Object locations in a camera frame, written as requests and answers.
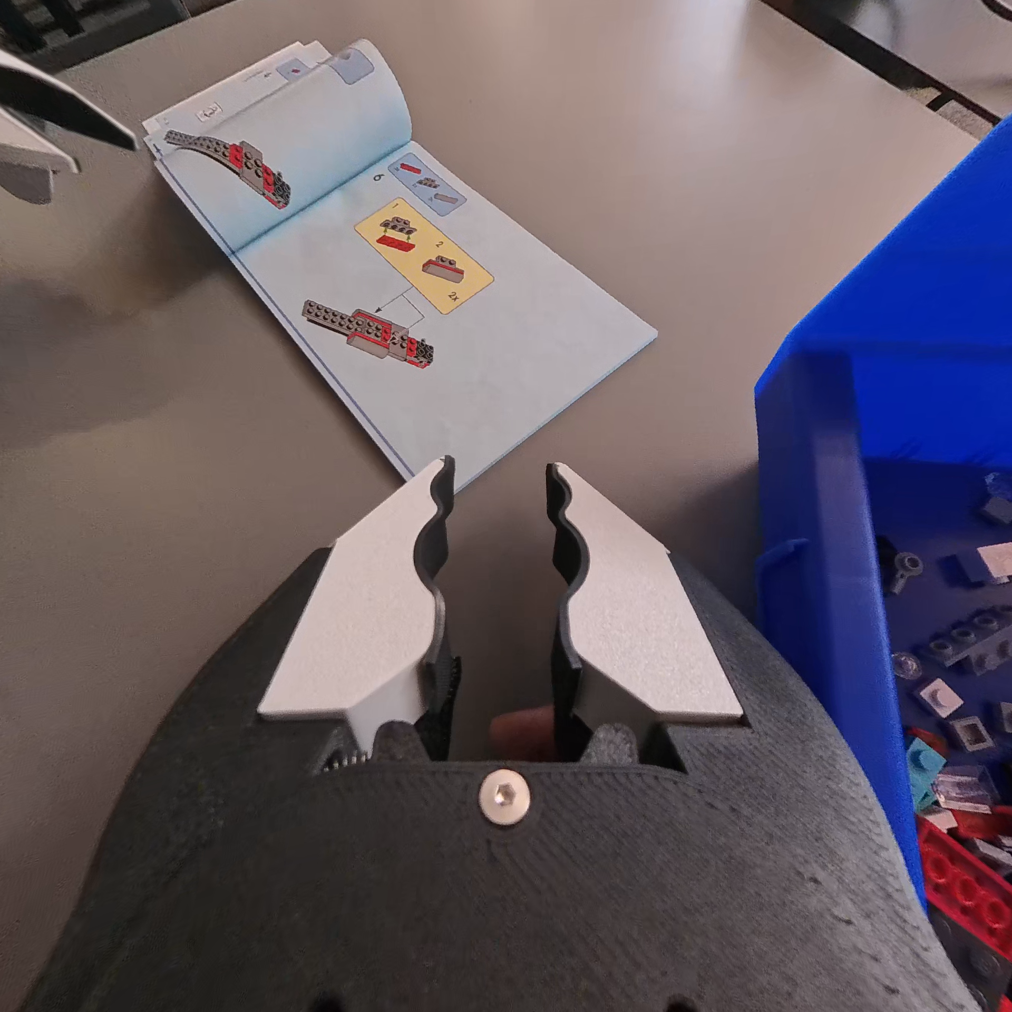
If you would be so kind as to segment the blue plastic bin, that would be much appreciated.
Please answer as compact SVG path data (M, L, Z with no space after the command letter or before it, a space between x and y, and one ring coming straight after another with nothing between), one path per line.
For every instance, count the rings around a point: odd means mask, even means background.
M755 386L761 630L841 731L922 906L867 459L1010 472L1011 123L784 338Z

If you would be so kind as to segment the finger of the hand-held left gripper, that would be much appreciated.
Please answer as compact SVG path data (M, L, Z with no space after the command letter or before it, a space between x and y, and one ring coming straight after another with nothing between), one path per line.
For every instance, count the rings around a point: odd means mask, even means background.
M138 149L135 134L94 102L5 50L1 51L1 106L106 145Z
M1 188L30 205L49 205L55 176L78 174L78 162L32 123L1 108Z

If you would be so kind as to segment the pile of toy bricks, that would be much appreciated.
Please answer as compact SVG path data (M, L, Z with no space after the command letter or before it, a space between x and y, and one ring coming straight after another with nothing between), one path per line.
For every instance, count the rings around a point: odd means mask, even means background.
M929 921L980 1007L1010 1010L1010 477L865 470Z

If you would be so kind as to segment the grey desk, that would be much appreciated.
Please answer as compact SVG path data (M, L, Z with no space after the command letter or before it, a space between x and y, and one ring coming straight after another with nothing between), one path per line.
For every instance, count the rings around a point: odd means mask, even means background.
M290 43L375 44L449 171L658 329L459 494L453 756L547 702L544 470L753 617L753 388L978 139L762 2L236 2L68 81L134 130ZM210 655L397 474L158 176L69 137L2 194L2 1010Z

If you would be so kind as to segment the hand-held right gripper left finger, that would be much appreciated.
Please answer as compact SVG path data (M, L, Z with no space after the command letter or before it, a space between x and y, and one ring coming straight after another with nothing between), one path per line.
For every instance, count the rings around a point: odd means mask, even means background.
M420 725L446 756L454 673L436 576L454 472L449 454L428 463L334 541L257 715L338 719L368 753L386 723Z

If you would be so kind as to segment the pale blue instruction booklet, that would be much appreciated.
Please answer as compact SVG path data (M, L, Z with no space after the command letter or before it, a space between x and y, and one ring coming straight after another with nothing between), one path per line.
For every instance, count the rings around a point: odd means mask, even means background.
M406 480L460 489L657 329L413 139L367 40L294 43L144 122L170 188Z

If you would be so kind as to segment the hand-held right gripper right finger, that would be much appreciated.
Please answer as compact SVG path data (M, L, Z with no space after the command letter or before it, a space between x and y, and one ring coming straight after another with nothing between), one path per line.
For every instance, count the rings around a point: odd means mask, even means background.
M549 463L546 482L566 583L550 660L559 757L583 758L618 726L634 761L678 763L668 727L745 727L670 551L568 465Z

